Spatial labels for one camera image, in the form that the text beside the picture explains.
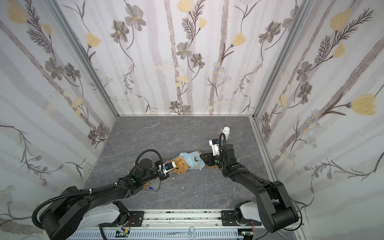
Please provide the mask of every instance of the wallpapered wall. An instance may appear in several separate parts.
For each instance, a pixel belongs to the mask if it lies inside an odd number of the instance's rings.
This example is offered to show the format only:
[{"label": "wallpapered wall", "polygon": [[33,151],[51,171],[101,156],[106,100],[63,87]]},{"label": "wallpapered wall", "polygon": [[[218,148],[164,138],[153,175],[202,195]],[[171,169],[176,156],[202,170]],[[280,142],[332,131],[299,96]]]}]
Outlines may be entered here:
[{"label": "wallpapered wall", "polygon": [[84,187],[114,117],[44,1],[1,1],[0,29],[0,238],[47,238],[34,208]]},{"label": "wallpapered wall", "polygon": [[313,240],[384,236],[383,21],[383,1],[315,1],[257,117]]},{"label": "wallpapered wall", "polygon": [[120,114],[251,114],[301,0],[57,0]]}]

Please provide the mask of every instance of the gray table surface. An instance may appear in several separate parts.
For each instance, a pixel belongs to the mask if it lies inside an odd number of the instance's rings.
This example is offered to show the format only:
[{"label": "gray table surface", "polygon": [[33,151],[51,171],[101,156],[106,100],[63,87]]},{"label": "gray table surface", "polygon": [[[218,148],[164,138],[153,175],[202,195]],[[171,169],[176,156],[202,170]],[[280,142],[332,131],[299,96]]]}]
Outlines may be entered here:
[{"label": "gray table surface", "polygon": [[[268,179],[247,117],[118,117],[107,143],[89,178],[87,188],[103,186],[125,176],[136,157],[145,149],[156,149],[163,161],[180,152],[212,152],[208,141],[218,138],[218,126],[230,128],[228,144],[233,144],[237,161],[256,175]],[[155,153],[142,158],[158,160]],[[255,196],[242,185],[222,176],[218,169],[187,170],[160,184],[158,191],[142,190],[122,199],[128,209],[225,209]]]}]

